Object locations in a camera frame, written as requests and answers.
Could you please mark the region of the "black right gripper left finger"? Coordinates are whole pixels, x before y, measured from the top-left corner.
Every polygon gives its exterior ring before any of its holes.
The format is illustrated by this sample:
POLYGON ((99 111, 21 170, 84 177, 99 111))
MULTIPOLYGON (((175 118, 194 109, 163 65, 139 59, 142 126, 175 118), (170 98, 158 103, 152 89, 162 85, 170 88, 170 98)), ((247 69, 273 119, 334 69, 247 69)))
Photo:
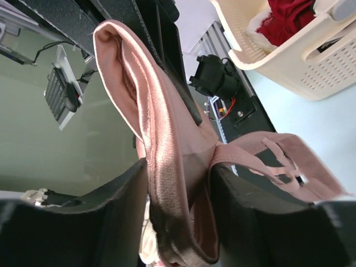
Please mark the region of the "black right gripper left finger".
POLYGON ((2 266, 136 266, 146 161, 61 207, 1 201, 2 266))

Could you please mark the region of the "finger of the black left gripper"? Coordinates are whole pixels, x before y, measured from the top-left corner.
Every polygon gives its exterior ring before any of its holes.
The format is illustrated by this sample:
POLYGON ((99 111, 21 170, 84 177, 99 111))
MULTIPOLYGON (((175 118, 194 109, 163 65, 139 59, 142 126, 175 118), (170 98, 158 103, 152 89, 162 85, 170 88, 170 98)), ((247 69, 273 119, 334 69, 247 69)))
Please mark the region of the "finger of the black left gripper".
POLYGON ((196 125, 201 115, 187 86, 179 30, 179 11, 174 1, 133 1, 148 30, 153 48, 196 125))

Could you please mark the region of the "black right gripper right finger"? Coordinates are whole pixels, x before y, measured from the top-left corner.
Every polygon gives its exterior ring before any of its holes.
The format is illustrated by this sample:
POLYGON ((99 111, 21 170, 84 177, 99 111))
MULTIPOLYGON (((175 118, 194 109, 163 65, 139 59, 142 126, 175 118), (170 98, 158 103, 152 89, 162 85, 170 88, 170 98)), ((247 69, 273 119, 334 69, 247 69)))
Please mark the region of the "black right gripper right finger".
POLYGON ((297 205, 216 165, 211 202, 222 266, 354 266, 355 202, 297 205))

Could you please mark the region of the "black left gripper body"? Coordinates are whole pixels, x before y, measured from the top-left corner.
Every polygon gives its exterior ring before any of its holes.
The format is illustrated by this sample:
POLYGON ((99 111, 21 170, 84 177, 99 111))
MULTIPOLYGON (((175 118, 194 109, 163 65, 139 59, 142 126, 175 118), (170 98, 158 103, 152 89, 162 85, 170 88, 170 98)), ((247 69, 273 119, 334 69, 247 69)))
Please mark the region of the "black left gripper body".
POLYGON ((44 20, 90 55, 92 34, 102 21, 115 19, 128 26, 139 21, 135 1, 19 1, 19 9, 44 20))

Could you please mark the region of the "pink bra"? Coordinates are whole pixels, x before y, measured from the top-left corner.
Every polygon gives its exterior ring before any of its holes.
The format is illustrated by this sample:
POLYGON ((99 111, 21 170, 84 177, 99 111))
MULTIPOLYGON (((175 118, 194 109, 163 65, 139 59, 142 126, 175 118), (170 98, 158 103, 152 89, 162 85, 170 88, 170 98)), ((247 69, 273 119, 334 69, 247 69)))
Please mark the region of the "pink bra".
POLYGON ((165 71, 126 25, 108 20, 93 33, 97 68, 147 162, 151 229, 142 241, 166 266, 219 261, 211 202, 216 165, 297 205, 338 201, 347 191, 297 135, 256 131, 224 144, 206 115, 196 125, 165 71))

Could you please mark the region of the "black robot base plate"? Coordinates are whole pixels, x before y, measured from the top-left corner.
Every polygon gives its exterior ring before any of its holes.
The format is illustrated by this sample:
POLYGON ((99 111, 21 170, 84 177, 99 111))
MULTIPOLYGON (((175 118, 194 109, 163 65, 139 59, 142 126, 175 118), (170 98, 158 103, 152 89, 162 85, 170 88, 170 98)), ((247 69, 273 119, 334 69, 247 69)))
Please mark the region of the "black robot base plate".
POLYGON ((229 117, 239 137, 254 131, 274 132, 275 127, 261 104, 258 96, 250 97, 244 89, 236 69, 233 68, 234 77, 237 78, 240 88, 236 95, 236 102, 233 105, 229 117))

